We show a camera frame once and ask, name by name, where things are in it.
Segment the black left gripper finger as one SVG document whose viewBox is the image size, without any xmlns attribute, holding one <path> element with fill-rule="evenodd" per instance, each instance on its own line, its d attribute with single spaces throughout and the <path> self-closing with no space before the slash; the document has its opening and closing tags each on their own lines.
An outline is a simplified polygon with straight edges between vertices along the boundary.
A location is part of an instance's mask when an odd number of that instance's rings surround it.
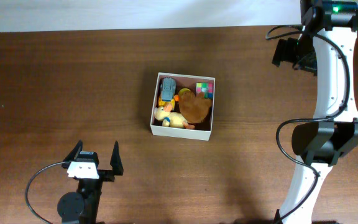
<svg viewBox="0 0 358 224">
<path fill-rule="evenodd" d="M 99 165 L 98 154 L 93 151 L 83 150 L 83 141 L 79 140 L 71 152 L 64 158 L 62 167 L 69 168 L 71 162 L 93 162 Z"/>
<path fill-rule="evenodd" d="M 120 153 L 119 153 L 119 143 L 115 141 L 114 147 L 112 150 L 112 156 L 110 160 L 110 165 L 112 167 L 111 175 L 123 175 L 124 168 L 121 161 Z"/>
</svg>

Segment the yellow plush duck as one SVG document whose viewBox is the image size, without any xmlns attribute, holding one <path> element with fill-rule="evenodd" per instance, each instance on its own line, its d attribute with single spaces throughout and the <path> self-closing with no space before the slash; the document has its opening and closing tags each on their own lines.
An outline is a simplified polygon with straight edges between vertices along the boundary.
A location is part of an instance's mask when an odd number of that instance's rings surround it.
<svg viewBox="0 0 358 224">
<path fill-rule="evenodd" d="M 195 129 L 195 126 L 190 124 L 181 113 L 174 112 L 174 105 L 178 100 L 178 95 L 175 95 L 171 101 L 162 101 L 158 98 L 157 107 L 153 112 L 154 118 L 161 121 L 164 127 Z"/>
</svg>

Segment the grey yellow toy car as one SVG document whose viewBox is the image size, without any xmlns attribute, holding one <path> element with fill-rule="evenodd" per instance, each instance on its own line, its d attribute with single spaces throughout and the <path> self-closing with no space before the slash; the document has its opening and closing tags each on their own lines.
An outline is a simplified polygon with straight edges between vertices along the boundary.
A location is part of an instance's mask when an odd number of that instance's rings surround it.
<svg viewBox="0 0 358 224">
<path fill-rule="evenodd" d="M 172 78 L 163 78 L 160 84 L 160 96 L 158 98 L 158 106 L 172 104 L 172 110 L 175 109 L 175 92 L 176 81 Z"/>
</svg>

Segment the brown plush toy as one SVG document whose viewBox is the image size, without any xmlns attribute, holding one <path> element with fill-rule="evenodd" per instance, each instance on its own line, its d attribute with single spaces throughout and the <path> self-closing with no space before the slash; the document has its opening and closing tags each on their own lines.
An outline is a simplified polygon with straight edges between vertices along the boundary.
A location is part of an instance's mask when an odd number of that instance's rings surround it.
<svg viewBox="0 0 358 224">
<path fill-rule="evenodd" d="M 212 105 L 212 99 L 205 98 L 203 92 L 195 95 L 192 91 L 184 91 L 179 95 L 180 113 L 191 124 L 202 123 Z"/>
</svg>

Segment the yellow wooden rattle drum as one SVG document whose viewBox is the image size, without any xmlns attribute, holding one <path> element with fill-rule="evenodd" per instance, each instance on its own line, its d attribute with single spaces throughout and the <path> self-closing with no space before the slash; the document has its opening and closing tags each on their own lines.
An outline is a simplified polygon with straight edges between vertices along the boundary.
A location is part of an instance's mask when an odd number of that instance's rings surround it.
<svg viewBox="0 0 358 224">
<path fill-rule="evenodd" d="M 178 96 L 181 97 L 185 92 L 190 91 L 190 89 L 188 88 L 182 88 L 179 92 L 178 92 Z"/>
</svg>

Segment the colourful puzzle cube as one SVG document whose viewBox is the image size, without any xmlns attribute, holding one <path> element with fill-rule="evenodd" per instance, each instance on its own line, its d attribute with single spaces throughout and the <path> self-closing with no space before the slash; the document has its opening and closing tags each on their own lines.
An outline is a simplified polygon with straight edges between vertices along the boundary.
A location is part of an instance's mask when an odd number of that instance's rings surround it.
<svg viewBox="0 0 358 224">
<path fill-rule="evenodd" d="M 212 83 L 196 83 L 196 95 L 204 93 L 204 98 L 213 99 L 214 85 Z"/>
</svg>

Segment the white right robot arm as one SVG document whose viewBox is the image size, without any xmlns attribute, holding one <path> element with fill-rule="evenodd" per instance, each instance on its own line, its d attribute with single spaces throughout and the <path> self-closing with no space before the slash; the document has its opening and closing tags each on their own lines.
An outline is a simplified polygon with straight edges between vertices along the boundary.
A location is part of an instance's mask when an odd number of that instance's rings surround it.
<svg viewBox="0 0 358 224">
<path fill-rule="evenodd" d="M 338 160 L 358 146 L 358 110 L 354 96 L 353 59 L 358 31 L 358 4 L 351 1 L 302 1 L 301 23 L 276 36 L 272 62 L 318 79 L 312 118 L 295 118 L 291 137 L 295 164 L 288 195 L 275 223 L 311 223 L 322 184 Z"/>
</svg>

